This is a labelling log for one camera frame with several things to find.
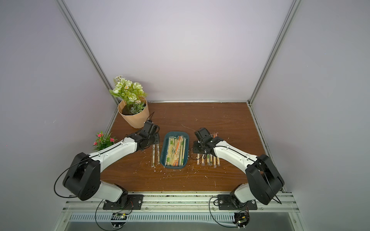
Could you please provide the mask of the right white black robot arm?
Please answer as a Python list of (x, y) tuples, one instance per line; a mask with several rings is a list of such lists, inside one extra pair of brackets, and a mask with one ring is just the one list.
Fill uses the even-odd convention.
[(252, 200), (268, 205), (284, 186), (282, 176), (267, 155), (256, 156), (244, 152), (218, 136), (213, 137), (206, 128), (195, 131), (195, 136), (195, 153), (223, 159), (246, 174), (248, 182), (230, 193), (233, 207), (240, 208)]

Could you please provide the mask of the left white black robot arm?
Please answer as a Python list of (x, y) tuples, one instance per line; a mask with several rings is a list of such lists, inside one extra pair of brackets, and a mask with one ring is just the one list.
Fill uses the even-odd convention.
[(160, 127), (147, 120), (141, 130), (125, 137), (120, 142), (92, 154), (79, 153), (66, 171), (63, 186), (77, 198), (86, 201), (99, 198), (124, 207), (128, 192), (115, 184), (101, 180), (101, 173), (111, 164), (125, 156), (144, 150), (159, 142)]

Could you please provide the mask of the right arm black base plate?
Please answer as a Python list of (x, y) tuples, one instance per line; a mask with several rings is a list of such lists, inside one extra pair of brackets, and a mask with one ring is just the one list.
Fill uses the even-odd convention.
[(257, 210), (257, 203), (255, 200), (247, 202), (239, 201), (235, 196), (230, 194), (219, 194), (215, 202), (219, 210)]

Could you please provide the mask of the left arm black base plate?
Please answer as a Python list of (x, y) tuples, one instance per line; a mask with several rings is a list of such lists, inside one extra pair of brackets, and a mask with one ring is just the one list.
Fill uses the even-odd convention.
[(106, 200), (103, 205), (103, 210), (140, 210), (143, 199), (143, 194), (124, 194), (117, 202)]

